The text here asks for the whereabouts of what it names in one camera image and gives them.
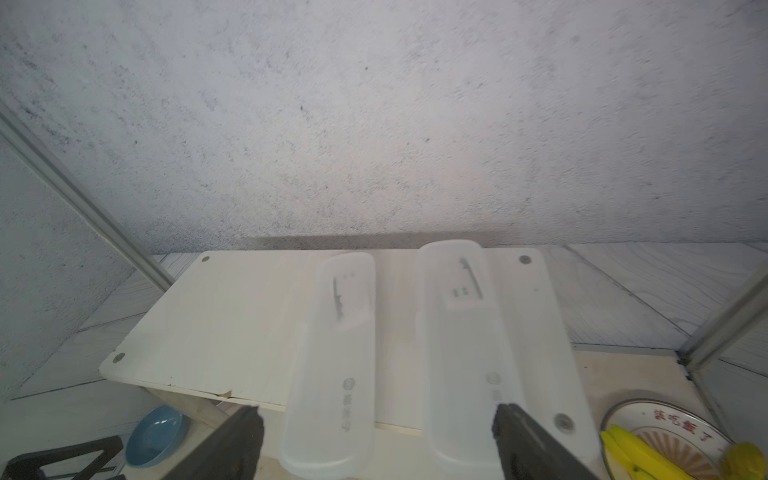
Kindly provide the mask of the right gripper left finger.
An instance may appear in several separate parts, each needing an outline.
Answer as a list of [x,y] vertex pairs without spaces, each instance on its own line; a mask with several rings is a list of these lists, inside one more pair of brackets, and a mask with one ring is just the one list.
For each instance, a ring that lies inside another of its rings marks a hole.
[[259,409],[242,407],[163,479],[254,479],[264,435]]

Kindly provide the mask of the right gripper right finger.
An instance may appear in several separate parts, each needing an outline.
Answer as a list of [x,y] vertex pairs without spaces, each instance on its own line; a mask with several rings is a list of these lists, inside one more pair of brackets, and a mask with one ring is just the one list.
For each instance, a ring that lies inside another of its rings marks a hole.
[[507,480],[597,479],[518,404],[497,406],[492,433]]

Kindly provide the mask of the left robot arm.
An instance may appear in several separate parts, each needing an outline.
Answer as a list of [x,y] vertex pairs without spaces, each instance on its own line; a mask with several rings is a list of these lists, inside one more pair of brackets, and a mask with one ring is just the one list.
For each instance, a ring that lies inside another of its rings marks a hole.
[[47,479],[43,468],[47,465],[98,453],[88,465],[74,475],[74,479],[93,479],[123,450],[119,436],[110,436],[76,445],[18,455],[10,459],[2,470],[2,479]]

